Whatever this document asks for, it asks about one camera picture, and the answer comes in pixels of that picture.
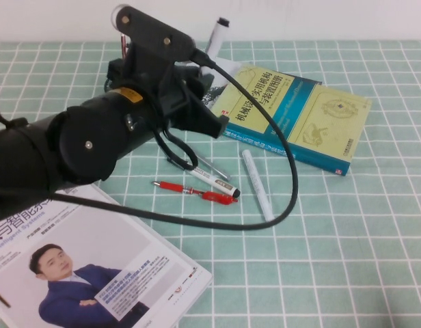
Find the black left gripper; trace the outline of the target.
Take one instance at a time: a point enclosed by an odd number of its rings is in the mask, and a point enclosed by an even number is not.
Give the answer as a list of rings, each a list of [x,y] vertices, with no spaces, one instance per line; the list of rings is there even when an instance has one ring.
[[[163,71],[156,80],[148,74],[133,74],[123,59],[109,62],[107,89],[128,88],[144,97],[152,108],[149,121],[159,130],[176,128],[218,138],[225,131],[229,119],[211,113],[203,102],[211,94],[213,74],[201,74],[195,65],[179,64]]]

